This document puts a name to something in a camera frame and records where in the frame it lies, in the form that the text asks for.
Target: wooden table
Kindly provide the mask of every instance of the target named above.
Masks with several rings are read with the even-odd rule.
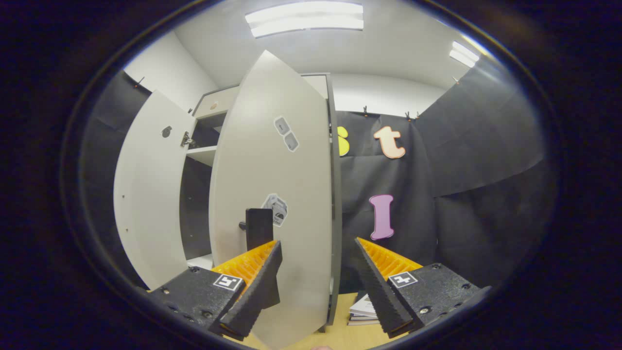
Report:
[[[369,349],[398,339],[401,336],[389,339],[383,332],[380,324],[368,324],[365,326],[348,326],[350,307],[354,304],[356,293],[340,294],[337,303],[335,322],[326,327],[326,333],[315,332],[303,340],[287,346],[285,350],[311,350],[315,346],[330,346],[333,350],[362,350]],[[257,338],[250,334],[244,341],[237,341],[226,337],[236,343],[250,346],[259,350],[270,350]]]

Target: white wall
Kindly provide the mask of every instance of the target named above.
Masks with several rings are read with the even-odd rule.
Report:
[[[194,109],[201,96],[216,84],[171,31],[132,60],[125,72],[150,91],[158,90],[184,112]]]
[[[411,118],[422,113],[446,90],[412,80],[363,74],[331,74],[335,109]]]

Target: cabinet door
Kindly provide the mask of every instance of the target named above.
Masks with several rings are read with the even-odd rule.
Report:
[[[275,123],[281,117],[290,131]],[[293,151],[287,146],[290,132],[298,143]],[[281,302],[262,310],[253,327],[253,334],[271,348],[292,344],[327,320],[330,166],[326,100],[265,51],[242,81],[225,118],[211,174],[209,222],[217,265],[246,251],[238,223],[247,208],[260,208],[273,193],[287,204],[285,220],[274,226],[283,252],[277,274]]]
[[[114,216],[123,249],[155,289],[187,268],[179,228],[179,190],[196,119],[154,91],[136,115],[114,174]]]

